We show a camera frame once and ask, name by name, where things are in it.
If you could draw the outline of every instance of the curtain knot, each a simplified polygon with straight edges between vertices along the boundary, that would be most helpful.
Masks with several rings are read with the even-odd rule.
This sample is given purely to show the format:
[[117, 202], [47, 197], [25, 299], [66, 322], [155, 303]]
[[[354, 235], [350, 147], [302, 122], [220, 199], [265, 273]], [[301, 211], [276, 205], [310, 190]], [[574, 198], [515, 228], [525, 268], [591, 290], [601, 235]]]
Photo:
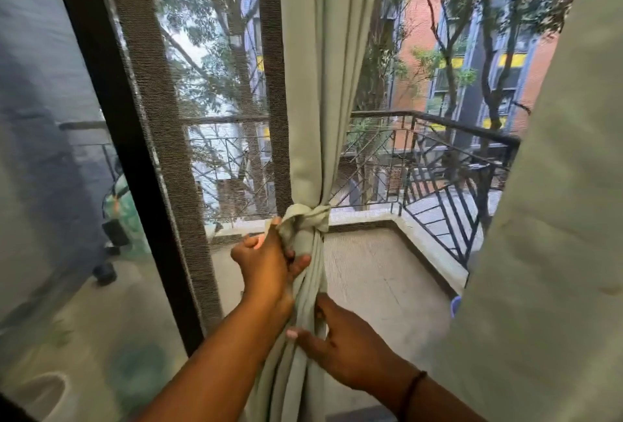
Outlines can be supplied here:
[[285, 243], [290, 243], [297, 231], [316, 229], [319, 232], [329, 231], [329, 213], [331, 206], [316, 206], [313, 209], [304, 204], [292, 204], [285, 212], [279, 234]]

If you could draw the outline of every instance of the person's right hand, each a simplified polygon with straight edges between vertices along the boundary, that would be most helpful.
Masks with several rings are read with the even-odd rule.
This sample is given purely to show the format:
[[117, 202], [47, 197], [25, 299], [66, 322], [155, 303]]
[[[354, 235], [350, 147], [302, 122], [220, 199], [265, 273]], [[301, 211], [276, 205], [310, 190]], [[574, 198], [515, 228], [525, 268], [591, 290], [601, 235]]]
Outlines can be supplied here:
[[417, 369], [396, 355], [378, 333], [354, 312], [338, 306], [328, 295], [318, 294], [316, 310], [329, 326], [326, 340], [292, 328], [288, 338], [340, 383], [379, 398], [391, 378], [409, 384]]

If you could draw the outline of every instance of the balcony floor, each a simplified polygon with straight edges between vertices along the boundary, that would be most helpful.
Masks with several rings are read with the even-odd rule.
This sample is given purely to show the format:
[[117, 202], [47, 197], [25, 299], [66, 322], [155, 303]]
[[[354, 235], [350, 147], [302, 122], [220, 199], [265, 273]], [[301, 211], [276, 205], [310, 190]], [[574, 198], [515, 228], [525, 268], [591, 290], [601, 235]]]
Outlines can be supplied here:
[[[325, 239], [330, 296], [366, 319], [399, 355], [425, 370], [450, 325], [450, 299], [396, 232], [330, 233]], [[225, 313], [240, 300], [242, 277], [229, 247], [213, 254]], [[371, 396], [327, 377], [328, 415], [378, 405]]]

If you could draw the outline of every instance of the person's left hand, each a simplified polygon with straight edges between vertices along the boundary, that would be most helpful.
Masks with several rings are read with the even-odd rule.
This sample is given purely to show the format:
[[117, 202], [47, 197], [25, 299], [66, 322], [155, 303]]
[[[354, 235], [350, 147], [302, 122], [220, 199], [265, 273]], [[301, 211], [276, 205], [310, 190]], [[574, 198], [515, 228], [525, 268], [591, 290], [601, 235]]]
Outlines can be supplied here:
[[279, 320], [285, 323], [292, 313], [294, 297], [292, 281], [312, 260], [309, 255], [294, 259], [294, 252], [284, 254], [281, 237], [276, 226], [281, 223], [275, 217], [261, 246], [258, 236], [246, 236], [234, 246], [231, 257], [240, 265], [244, 280], [244, 297], [256, 305], [269, 306], [276, 311]]

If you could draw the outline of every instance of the handrail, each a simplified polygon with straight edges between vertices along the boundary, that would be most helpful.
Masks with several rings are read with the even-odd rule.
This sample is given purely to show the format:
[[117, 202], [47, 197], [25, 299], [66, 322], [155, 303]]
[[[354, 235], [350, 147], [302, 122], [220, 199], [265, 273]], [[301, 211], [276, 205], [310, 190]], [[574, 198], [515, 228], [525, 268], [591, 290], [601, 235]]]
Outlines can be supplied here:
[[[476, 135], [478, 137], [492, 140], [509, 147], [519, 147], [521, 139], [514, 135], [505, 135], [499, 132], [492, 132], [487, 128], [467, 126], [456, 120], [446, 119], [445, 117], [439, 117], [438, 115], [427, 114], [421, 111], [356, 111], [351, 114], [352, 119], [365, 119], [369, 117], [415, 117], [416, 119], [426, 120], [439, 124], [448, 128], [455, 128], [468, 134]], [[182, 119], [185, 125], [213, 125], [213, 124], [239, 124], [241, 122], [262, 122], [268, 121], [269, 114], [263, 115], [228, 115], [226, 117], [189, 117]], [[90, 130], [90, 129], [105, 129], [106, 122], [103, 120], [86, 120], [77, 122], [61, 122], [58, 124], [60, 130]]]

